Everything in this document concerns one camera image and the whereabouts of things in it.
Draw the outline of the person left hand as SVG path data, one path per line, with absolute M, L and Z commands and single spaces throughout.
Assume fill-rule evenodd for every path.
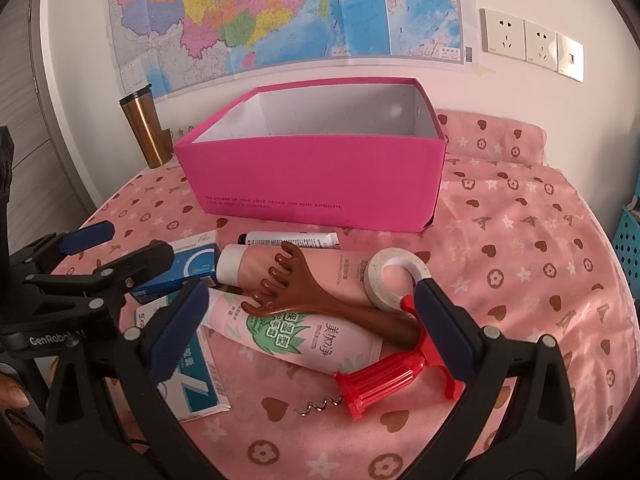
M 57 358 L 36 359 L 38 370 L 44 382 L 51 387 L 52 377 L 55 372 Z M 27 391 L 24 384 L 17 376 L 17 372 L 9 364 L 1 364 L 1 404 L 14 410 L 28 408 L 34 398 Z

